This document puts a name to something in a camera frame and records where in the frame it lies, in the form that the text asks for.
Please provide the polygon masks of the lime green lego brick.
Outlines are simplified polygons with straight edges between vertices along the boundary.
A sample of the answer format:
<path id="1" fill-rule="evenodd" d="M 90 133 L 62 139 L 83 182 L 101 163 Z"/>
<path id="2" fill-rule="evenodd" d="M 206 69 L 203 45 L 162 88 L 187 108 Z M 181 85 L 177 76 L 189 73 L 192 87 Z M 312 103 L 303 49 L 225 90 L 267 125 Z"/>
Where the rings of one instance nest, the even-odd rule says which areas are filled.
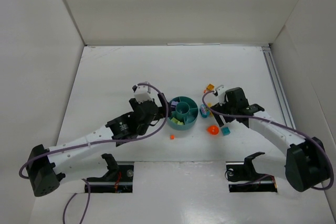
<path id="1" fill-rule="evenodd" d="M 179 124 L 179 120 L 177 120 L 176 118 L 171 118 L 171 121 L 175 124 Z"/>

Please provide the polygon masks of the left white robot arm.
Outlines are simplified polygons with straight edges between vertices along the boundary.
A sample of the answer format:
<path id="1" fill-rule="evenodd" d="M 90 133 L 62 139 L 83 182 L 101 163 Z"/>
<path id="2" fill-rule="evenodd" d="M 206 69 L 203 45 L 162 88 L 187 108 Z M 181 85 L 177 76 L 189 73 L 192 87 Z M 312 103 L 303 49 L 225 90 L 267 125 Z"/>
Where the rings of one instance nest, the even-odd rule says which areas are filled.
<path id="1" fill-rule="evenodd" d="M 87 178 L 104 182 L 114 179 L 119 166 L 112 147 L 146 137 L 149 127 L 171 116 L 171 108 L 163 94 L 158 95 L 161 106 L 154 99 L 138 102 L 130 99 L 132 111 L 103 125 L 92 133 L 63 145 L 45 148 L 35 146 L 28 158 L 26 171 L 34 196 L 42 197 L 61 184 Z"/>

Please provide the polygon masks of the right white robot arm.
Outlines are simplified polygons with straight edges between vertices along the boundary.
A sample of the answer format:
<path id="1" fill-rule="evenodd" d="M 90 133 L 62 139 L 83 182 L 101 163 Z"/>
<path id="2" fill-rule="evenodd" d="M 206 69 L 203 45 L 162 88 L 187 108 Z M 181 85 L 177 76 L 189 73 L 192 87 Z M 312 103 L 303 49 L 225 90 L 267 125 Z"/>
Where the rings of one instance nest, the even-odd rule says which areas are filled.
<path id="1" fill-rule="evenodd" d="M 334 185 L 333 167 L 323 143 L 316 137 L 278 123 L 259 104 L 250 104 L 242 88 L 227 89 L 219 86 L 203 94 L 217 97 L 218 102 L 209 107 L 219 126 L 237 121 L 259 133 L 284 155 L 285 159 L 257 160 L 263 152 L 246 157 L 247 181 L 258 181 L 265 176 L 285 179 L 298 192 L 308 189 L 326 191 Z"/>

